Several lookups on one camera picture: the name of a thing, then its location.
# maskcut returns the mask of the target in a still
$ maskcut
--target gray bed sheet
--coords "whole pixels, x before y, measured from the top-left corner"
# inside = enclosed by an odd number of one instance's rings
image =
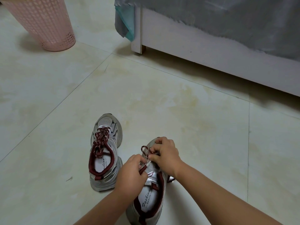
[[[142,6],[250,49],[300,61],[300,0],[115,0],[115,6],[124,5]]]

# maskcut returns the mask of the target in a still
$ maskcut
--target person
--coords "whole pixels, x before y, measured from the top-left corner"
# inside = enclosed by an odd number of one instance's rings
[[[174,177],[192,196],[212,225],[280,225],[275,219],[222,188],[198,170],[184,163],[173,140],[159,137],[149,155],[167,174]],[[118,173],[115,189],[74,225],[112,225],[141,192],[148,175],[139,174],[141,155],[133,155]]]

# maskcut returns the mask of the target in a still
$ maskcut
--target trash can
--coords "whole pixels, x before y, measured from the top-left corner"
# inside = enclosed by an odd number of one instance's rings
[[[48,51],[62,51],[75,42],[64,0],[0,0],[16,20]]]

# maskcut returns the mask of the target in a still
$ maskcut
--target shoe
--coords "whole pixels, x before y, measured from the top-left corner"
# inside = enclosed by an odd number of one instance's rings
[[[117,148],[122,142],[122,127],[112,114],[103,114],[95,124],[91,136],[88,162],[91,187],[97,191],[113,189],[122,159]]]
[[[153,139],[143,151],[143,157],[148,159],[149,148],[155,144]],[[160,170],[155,162],[147,161],[140,169],[148,174],[143,190],[126,209],[126,216],[132,225],[155,225],[158,222],[166,191],[167,175]]]

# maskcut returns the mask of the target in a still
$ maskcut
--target person's left arm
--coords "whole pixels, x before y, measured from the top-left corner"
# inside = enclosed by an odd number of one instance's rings
[[[126,208],[140,194],[148,178],[146,172],[139,174],[139,163],[146,162],[141,155],[133,155],[120,169],[115,189],[74,225],[113,225]]]

